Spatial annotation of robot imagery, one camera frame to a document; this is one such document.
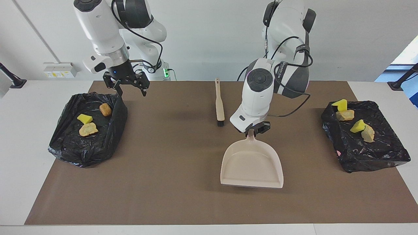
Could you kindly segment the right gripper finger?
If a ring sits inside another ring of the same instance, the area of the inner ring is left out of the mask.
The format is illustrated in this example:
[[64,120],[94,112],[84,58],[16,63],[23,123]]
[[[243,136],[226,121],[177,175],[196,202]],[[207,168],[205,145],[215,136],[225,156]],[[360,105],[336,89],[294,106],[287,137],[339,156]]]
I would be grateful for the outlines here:
[[117,79],[116,81],[112,80],[112,76],[109,72],[105,72],[103,74],[103,80],[106,84],[108,89],[113,89],[117,92],[117,94],[122,97],[123,91],[121,89],[121,80]]
[[147,95],[147,89],[150,86],[150,81],[145,73],[137,73],[135,74],[133,86],[139,88],[142,95],[145,97]]

